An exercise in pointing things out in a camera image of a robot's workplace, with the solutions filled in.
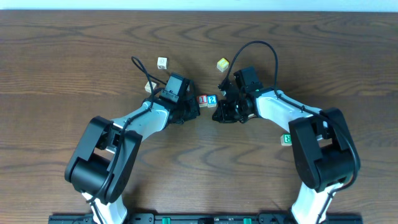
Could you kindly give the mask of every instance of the number 1 block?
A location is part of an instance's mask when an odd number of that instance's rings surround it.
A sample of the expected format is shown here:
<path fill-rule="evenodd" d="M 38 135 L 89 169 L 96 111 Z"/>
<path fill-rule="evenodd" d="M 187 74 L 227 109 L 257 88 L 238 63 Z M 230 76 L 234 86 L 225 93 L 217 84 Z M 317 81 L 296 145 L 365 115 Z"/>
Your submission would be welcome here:
<path fill-rule="evenodd" d="M 217 106 L 217 96 L 216 95 L 211 95 L 207 96 L 207 107 L 215 107 Z"/>
<path fill-rule="evenodd" d="M 197 98 L 198 98 L 199 107 L 207 106 L 207 96 L 206 95 L 200 95 Z"/>
<path fill-rule="evenodd" d="M 280 143 L 283 146 L 291 146 L 292 145 L 292 138 L 290 137 L 290 134 L 283 134 L 280 137 Z"/>

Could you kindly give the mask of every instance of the block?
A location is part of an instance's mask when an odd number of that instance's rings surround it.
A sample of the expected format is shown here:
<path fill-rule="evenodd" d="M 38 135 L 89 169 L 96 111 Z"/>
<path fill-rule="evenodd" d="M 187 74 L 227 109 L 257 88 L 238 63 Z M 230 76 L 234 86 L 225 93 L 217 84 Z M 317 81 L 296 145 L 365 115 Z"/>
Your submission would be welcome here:
<path fill-rule="evenodd" d="M 207 106 L 207 96 L 206 95 L 200 95 L 197 98 L 198 98 L 199 107 Z"/>
<path fill-rule="evenodd" d="M 154 90 L 156 90 L 157 87 L 157 83 L 152 82 L 152 88 Z M 148 93 L 150 93 L 150 86 L 149 86 L 149 82 L 147 82 L 147 84 L 145 85 L 145 91 L 147 91 Z"/>
<path fill-rule="evenodd" d="M 217 106 L 217 96 L 216 95 L 211 95 L 207 96 L 207 107 L 215 107 Z"/>
<path fill-rule="evenodd" d="M 292 138 L 290 137 L 290 134 L 283 134 L 280 137 L 280 143 L 283 146 L 291 146 L 292 145 Z"/>
<path fill-rule="evenodd" d="M 224 72 L 228 68 L 228 66 L 229 66 L 229 62 L 225 58 L 222 58 L 221 60 L 219 60 L 217 62 L 217 68 L 221 72 Z"/>
<path fill-rule="evenodd" d="M 158 57 L 157 58 L 157 68 L 158 69 L 167 69 L 167 58 Z"/>

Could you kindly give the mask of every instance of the wooden surface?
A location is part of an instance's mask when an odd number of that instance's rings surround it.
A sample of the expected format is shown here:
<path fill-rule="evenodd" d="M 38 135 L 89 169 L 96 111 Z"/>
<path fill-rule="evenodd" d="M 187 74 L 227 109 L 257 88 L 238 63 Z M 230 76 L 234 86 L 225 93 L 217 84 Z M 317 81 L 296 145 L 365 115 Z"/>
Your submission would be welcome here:
<path fill-rule="evenodd" d="M 118 118 L 148 96 L 130 56 L 163 80 L 177 72 L 220 96 L 217 61 L 256 39 L 275 47 L 286 94 L 345 115 L 362 168 L 329 212 L 396 223 L 397 14 L 134 11 L 0 11 L 0 223 L 89 212 L 63 172 L 92 117 Z M 169 58 L 167 71 L 157 57 Z M 247 48 L 233 70 L 250 65 L 272 84 L 270 50 Z M 261 119 L 219 124 L 214 110 L 142 143 L 128 208 L 257 213 L 295 202 L 301 181 L 283 130 Z"/>

